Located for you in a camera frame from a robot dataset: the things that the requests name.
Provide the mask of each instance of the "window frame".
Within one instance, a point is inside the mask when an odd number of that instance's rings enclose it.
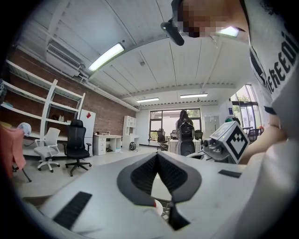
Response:
[[[180,111],[182,111],[182,110],[199,110],[199,117],[190,117],[190,119],[191,120],[199,120],[199,126],[200,126],[200,129],[202,129],[202,127],[201,127],[201,111],[200,111],[200,108],[192,108],[192,109],[178,109],[178,110],[180,110]],[[161,118],[160,119],[151,119],[150,117],[151,117],[151,113],[152,112],[157,112],[157,111],[161,111]],[[151,132],[159,132],[158,130],[150,130],[151,129],[151,122],[152,121],[161,121],[161,127],[160,127],[160,129],[163,129],[163,112],[164,111],[171,111],[171,109],[170,110],[153,110],[153,111],[150,111],[149,112],[149,139],[150,139],[150,133]]]
[[[246,89],[246,91],[247,91],[247,93],[248,93],[248,95],[249,95],[249,99],[250,99],[250,101],[246,101],[246,102],[245,102],[245,101],[239,101],[237,92],[236,92],[235,94],[233,94],[233,95],[235,95],[235,97],[237,98],[238,101],[232,101],[231,98],[230,98],[230,100],[231,100],[231,102],[232,102],[233,105],[237,105],[237,106],[240,107],[240,114],[241,114],[241,118],[242,118],[243,126],[244,126],[244,122],[243,122],[243,114],[242,114],[241,107],[246,107],[246,111],[247,111],[247,114],[248,114],[248,115],[249,115],[249,112],[248,112],[248,108],[247,108],[247,106],[251,106],[251,107],[252,107],[253,118],[254,118],[254,124],[255,124],[255,126],[256,126],[256,128],[257,128],[257,127],[259,127],[259,126],[256,125],[256,114],[255,114],[255,111],[254,111],[254,109],[253,109],[253,106],[254,106],[254,105],[257,106],[258,114],[259,114],[259,118],[260,118],[260,121],[262,122],[262,119],[261,119],[261,113],[260,113],[260,110],[259,110],[259,108],[258,108],[258,103],[257,103],[256,101],[252,101],[251,96],[250,96],[250,94],[249,94],[249,91],[248,91],[248,88],[247,88],[247,87],[250,87],[250,88],[251,88],[253,97],[255,98],[254,100],[256,100],[257,97],[256,97],[256,94],[255,94],[255,91],[254,91],[253,88],[252,88],[252,85],[250,85],[250,84],[245,84],[244,86],[245,86],[245,89]]]

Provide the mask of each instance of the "air conditioner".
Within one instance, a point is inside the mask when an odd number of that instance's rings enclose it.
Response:
[[[81,60],[56,42],[48,45],[46,61],[70,77],[78,76],[80,73]]]

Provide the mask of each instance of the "red cloth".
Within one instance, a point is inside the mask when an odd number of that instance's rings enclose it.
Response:
[[[0,158],[9,177],[13,176],[13,162],[21,170],[25,164],[23,156],[22,129],[8,129],[0,125]]]

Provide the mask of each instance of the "gray floor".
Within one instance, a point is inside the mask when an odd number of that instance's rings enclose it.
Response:
[[[123,160],[134,155],[145,154],[150,152],[156,152],[157,148],[152,147],[139,147],[138,152],[123,150],[123,153],[119,154],[107,154],[103,156],[93,156],[86,159],[86,162],[90,162],[92,167],[87,165],[87,168],[92,170],[94,167],[99,165],[116,162]],[[68,183],[72,182],[76,178],[80,177],[86,171],[81,168],[75,169],[73,172],[73,177],[70,177],[71,167],[65,168],[66,163],[74,162],[74,160],[59,159],[56,160],[60,163],[58,168],[56,165],[52,164],[54,173],[51,173],[48,166],[43,166],[41,171],[37,170],[38,159],[27,159],[25,165],[25,171],[27,175],[31,178],[32,182],[28,182],[22,171],[17,171],[14,173],[12,178],[12,183],[14,188],[20,195],[20,197],[41,197],[52,195],[57,192],[60,188],[64,187]]]

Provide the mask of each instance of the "white tablecloth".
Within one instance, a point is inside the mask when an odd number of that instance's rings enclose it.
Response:
[[[201,150],[201,140],[193,140],[195,144],[195,152],[199,152]],[[170,140],[168,152],[178,154],[178,140]]]

